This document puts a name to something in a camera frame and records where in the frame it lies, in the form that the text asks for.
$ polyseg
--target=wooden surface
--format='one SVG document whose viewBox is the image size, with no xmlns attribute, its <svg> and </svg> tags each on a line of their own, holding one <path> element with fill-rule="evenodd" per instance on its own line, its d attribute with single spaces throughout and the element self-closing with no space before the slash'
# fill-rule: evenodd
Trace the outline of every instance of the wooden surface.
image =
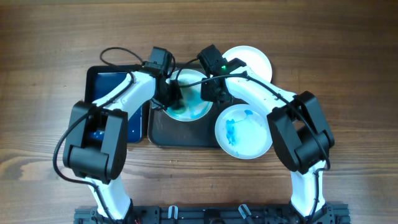
<svg viewBox="0 0 398 224">
<path fill-rule="evenodd" d="M 71 223 L 74 208 L 95 205 L 87 186 L 57 177 L 51 160 L 101 50 L 122 46 L 147 58 L 156 45 L 184 62 L 210 44 L 257 47 L 276 85 L 314 93 L 336 139 L 325 198 L 348 203 L 353 223 L 398 223 L 397 3 L 160 2 L 0 7 L 0 223 Z M 273 149 L 250 161 L 147 139 L 129 149 L 122 177 L 135 205 L 291 196 Z"/>
</svg>

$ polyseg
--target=white plate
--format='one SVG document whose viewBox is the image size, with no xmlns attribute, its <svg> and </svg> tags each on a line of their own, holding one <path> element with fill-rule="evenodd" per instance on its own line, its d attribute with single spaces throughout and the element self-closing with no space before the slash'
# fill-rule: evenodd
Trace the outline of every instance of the white plate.
<svg viewBox="0 0 398 224">
<path fill-rule="evenodd" d="M 272 79 L 272 67 L 267 56 L 259 49 L 250 46 L 237 46 L 227 50 L 223 57 L 230 61 L 239 58 L 251 68 L 251 70 L 267 82 Z"/>
<path fill-rule="evenodd" d="M 177 73 L 178 71 L 173 72 L 170 79 L 175 79 Z M 188 85 L 199 82 L 202 78 L 206 78 L 206 76 L 196 70 L 184 69 L 181 71 L 180 76 L 178 77 L 178 83 L 180 85 Z M 195 121 L 206 115 L 213 103 L 203 101 L 200 98 L 200 88 L 201 84 L 188 88 L 181 88 L 183 99 L 180 100 L 180 102 L 183 107 L 177 110 L 169 107 L 165 111 L 166 114 L 177 121 Z"/>
<path fill-rule="evenodd" d="M 224 151 L 239 159 L 257 158 L 272 145 L 267 118 L 250 105 L 226 108 L 217 118 L 215 134 Z"/>
</svg>

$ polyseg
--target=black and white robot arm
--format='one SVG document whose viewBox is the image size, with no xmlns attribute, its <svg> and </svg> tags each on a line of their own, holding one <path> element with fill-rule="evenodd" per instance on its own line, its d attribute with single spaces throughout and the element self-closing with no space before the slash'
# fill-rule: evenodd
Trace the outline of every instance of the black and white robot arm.
<svg viewBox="0 0 398 224">
<path fill-rule="evenodd" d="M 151 58 L 150 63 L 156 57 L 151 56 Z M 98 186 L 106 208 L 103 208 L 95 189 L 92 187 L 90 189 L 98 204 L 97 212 L 103 217 L 107 217 L 105 212 L 105 209 L 107 209 L 113 220 L 126 220 L 132 208 L 131 199 L 124 189 L 120 176 L 127 153 L 128 119 L 147 100 L 155 98 L 155 100 L 167 107 L 180 97 L 162 96 L 166 94 L 180 95 L 178 90 L 175 89 L 176 83 L 166 83 L 164 68 L 168 68 L 170 64 L 166 63 L 166 59 L 169 56 L 164 58 L 165 60 L 162 60 L 163 63 L 158 62 L 152 64 L 153 66 L 149 64 L 148 67 L 144 65 L 142 70 L 132 72 L 134 84 L 96 115 L 82 121 L 81 125 L 77 126 L 67 137 L 63 163 L 66 167 L 71 168 L 77 177 L 81 177 L 83 180 Z M 206 72 L 211 72 L 211 69 L 207 69 L 208 64 L 203 63 L 203 57 L 200 62 Z M 327 154 L 329 148 L 334 145 L 333 135 L 326 123 L 318 101 L 311 93 L 305 92 L 301 95 L 296 95 L 282 90 L 263 80 L 246 65 L 237 66 L 228 72 L 228 74 L 232 75 L 242 73 L 246 77 L 259 80 L 277 93 L 277 95 L 272 94 L 262 85 L 248 80 L 244 76 L 228 77 L 221 82 L 221 84 L 224 83 L 228 94 L 246 101 L 255 107 L 258 113 L 267 116 L 275 152 L 282 163 L 291 170 L 293 185 L 291 203 L 297 213 L 305 218 L 313 210 L 317 181 L 319 195 L 315 211 L 321 209 L 325 204 L 325 199 L 322 196 L 322 172 L 318 176 L 313 173 L 317 169 L 324 167 L 326 162 L 319 152 L 317 144 L 308 133 L 308 128 L 315 130 Z M 211 74 L 214 75 L 213 77 L 222 75 L 220 73 L 217 74 L 217 72 L 211 72 Z M 94 101 L 93 104 L 77 103 L 72 109 L 70 123 L 95 108 L 95 105 L 101 105 L 108 101 L 131 81 L 131 77 L 127 76 L 112 92 Z M 280 100 L 281 97 L 300 110 L 312 127 L 304 127 L 296 131 L 292 122 L 297 118 L 287 104 Z M 87 133 L 97 129 L 104 130 L 102 143 L 88 138 Z"/>
</svg>

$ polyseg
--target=plate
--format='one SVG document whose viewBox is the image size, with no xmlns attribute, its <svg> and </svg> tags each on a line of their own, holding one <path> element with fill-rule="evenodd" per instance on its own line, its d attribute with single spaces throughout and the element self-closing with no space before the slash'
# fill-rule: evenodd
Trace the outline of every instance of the plate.
<svg viewBox="0 0 398 224">
<path fill-rule="evenodd" d="M 267 118 L 250 105 L 226 108 L 217 118 L 215 134 L 221 148 L 239 159 L 257 158 L 272 145 Z"/>
<path fill-rule="evenodd" d="M 230 61 L 239 58 L 251 68 L 251 70 L 267 82 L 272 80 L 272 67 L 267 56 L 259 49 L 250 46 L 237 46 L 227 50 L 223 57 Z"/>
<path fill-rule="evenodd" d="M 170 79 L 175 79 L 177 73 L 178 71 L 173 72 Z M 184 69 L 178 77 L 178 83 L 180 85 L 188 85 L 199 82 L 202 78 L 207 77 L 196 70 Z M 196 121 L 206 115 L 213 105 L 213 102 L 203 101 L 200 98 L 200 88 L 201 84 L 188 88 L 181 88 L 182 99 L 180 100 L 180 106 L 169 107 L 165 113 L 177 121 L 184 122 Z"/>
</svg>

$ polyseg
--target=brown tabletop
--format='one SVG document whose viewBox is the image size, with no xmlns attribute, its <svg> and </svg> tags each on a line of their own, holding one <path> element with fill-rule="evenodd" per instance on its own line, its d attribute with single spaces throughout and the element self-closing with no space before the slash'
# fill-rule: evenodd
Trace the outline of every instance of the brown tabletop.
<svg viewBox="0 0 398 224">
<path fill-rule="evenodd" d="M 314 93 L 336 139 L 326 200 L 349 204 L 353 223 L 398 223 L 394 1 L 0 7 L 0 223 L 71 223 L 74 208 L 95 205 L 87 186 L 57 177 L 52 154 L 101 50 L 127 47 L 147 58 L 156 45 L 184 62 L 210 44 L 222 52 L 256 47 L 277 86 Z M 137 62 L 121 52 L 107 57 Z M 135 205 L 287 203 L 292 193 L 273 149 L 243 161 L 145 139 L 129 145 L 122 177 Z"/>
</svg>

